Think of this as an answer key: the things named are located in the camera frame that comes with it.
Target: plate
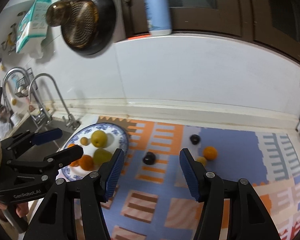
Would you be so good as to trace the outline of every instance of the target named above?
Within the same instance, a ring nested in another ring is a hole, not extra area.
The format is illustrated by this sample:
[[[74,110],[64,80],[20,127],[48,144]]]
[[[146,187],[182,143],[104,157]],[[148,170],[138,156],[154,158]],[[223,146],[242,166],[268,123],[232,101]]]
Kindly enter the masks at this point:
[[[82,137],[87,137],[88,139],[90,139],[92,133],[96,130],[102,130],[108,136],[108,143],[106,147],[104,147],[105,150],[113,154],[117,148],[121,148],[124,151],[124,155],[127,154],[127,150],[129,146],[129,139],[127,133],[120,126],[115,125],[113,123],[106,123],[106,122],[95,123],[83,128],[82,130],[77,132],[69,139],[69,141],[66,143],[63,149],[66,149],[71,143],[78,144],[83,148],[84,154],[93,157],[95,150],[98,148],[95,147],[92,143],[90,143],[87,146],[83,146],[80,143],[80,139]],[[86,176],[91,172],[91,171],[83,170],[80,166],[78,167],[66,166],[63,167],[61,171],[69,181],[82,179],[84,176]]]

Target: stainless steel sink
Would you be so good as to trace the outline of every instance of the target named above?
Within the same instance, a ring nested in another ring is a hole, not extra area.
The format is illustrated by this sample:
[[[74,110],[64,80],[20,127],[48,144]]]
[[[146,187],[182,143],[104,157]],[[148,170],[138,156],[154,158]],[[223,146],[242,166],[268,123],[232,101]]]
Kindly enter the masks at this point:
[[[47,130],[52,130],[54,128],[60,128],[63,132],[63,135],[60,139],[51,141],[49,143],[45,143],[40,146],[33,146],[28,151],[26,151],[23,155],[21,155],[18,160],[20,161],[42,161],[44,157],[53,154],[60,150],[60,148],[65,144],[65,142],[70,138],[72,133],[74,132],[72,129],[67,128],[62,121],[52,120],[48,125],[45,127],[39,129],[39,132],[44,132]],[[19,133],[23,133],[27,130],[30,130],[30,132],[37,131],[37,126],[32,120],[31,117],[29,117],[19,128],[18,130],[13,134],[17,135]]]

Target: frying pan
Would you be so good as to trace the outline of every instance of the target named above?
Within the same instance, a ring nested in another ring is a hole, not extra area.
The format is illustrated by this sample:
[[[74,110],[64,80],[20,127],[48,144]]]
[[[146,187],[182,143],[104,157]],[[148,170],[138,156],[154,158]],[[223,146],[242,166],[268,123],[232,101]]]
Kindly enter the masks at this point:
[[[116,22],[113,0],[60,0],[47,10],[47,23],[61,26],[65,43],[75,52],[92,55],[112,38]]]

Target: chrome faucet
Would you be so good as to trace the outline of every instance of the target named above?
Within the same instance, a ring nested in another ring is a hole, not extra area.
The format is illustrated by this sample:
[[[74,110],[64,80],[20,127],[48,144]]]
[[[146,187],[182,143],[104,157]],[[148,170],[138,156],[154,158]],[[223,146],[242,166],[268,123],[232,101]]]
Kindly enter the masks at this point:
[[[31,93],[30,93],[30,91],[31,91],[31,88],[32,88],[32,85],[33,85],[34,81],[35,81],[37,78],[42,77],[42,76],[49,77],[49,78],[52,80],[52,82],[53,82],[53,84],[54,84],[54,87],[56,88],[56,91],[57,91],[57,93],[58,93],[58,96],[59,96],[59,98],[60,98],[60,100],[61,100],[61,102],[62,102],[62,104],[63,104],[63,106],[64,106],[64,108],[65,108],[65,110],[66,110],[66,112],[67,112],[67,114],[68,114],[68,120],[66,120],[66,118],[65,118],[64,116],[62,117],[63,121],[66,123],[66,127],[69,128],[70,126],[72,126],[72,129],[73,129],[73,130],[76,130],[76,129],[80,126],[80,122],[77,121],[77,120],[74,118],[74,116],[69,112],[69,109],[68,109],[68,107],[66,106],[66,103],[64,102],[63,97],[62,97],[62,95],[61,95],[61,93],[60,93],[60,90],[59,90],[59,88],[58,88],[58,86],[57,86],[56,80],[55,80],[55,79],[53,78],[53,76],[51,76],[50,74],[48,74],[48,73],[40,73],[40,74],[38,74],[38,75],[36,75],[36,76],[34,77],[34,79],[31,81],[31,83],[30,83],[30,85],[29,85],[29,100],[31,101],[31,98],[30,98]]]
[[[3,82],[2,82],[2,94],[3,94],[3,101],[4,101],[4,105],[7,108],[7,111],[10,112],[12,110],[10,102],[7,99],[7,91],[6,91],[6,84],[8,81],[8,78],[15,72],[19,72],[21,74],[24,75],[25,80],[26,80],[26,84],[30,84],[30,77],[27,73],[27,71],[24,68],[21,67],[15,67],[11,70],[8,71],[8,73],[5,75]],[[31,93],[33,93],[35,100],[38,103],[39,106],[39,110],[40,110],[40,114],[38,114],[34,119],[36,121],[36,123],[39,125],[42,121],[45,121],[45,124],[49,123],[52,120],[51,115],[49,114],[49,112],[47,111],[45,105],[43,104],[43,101],[40,98],[40,95],[38,94],[38,92],[35,89],[30,89],[29,86],[29,99],[30,99],[30,95]]]

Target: bottle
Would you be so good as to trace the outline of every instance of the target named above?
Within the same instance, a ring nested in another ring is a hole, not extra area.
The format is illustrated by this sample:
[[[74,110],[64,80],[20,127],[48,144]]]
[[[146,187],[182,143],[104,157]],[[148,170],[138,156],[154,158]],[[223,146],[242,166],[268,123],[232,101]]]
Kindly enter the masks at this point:
[[[171,19],[168,0],[144,0],[148,29],[153,36],[171,34]]]

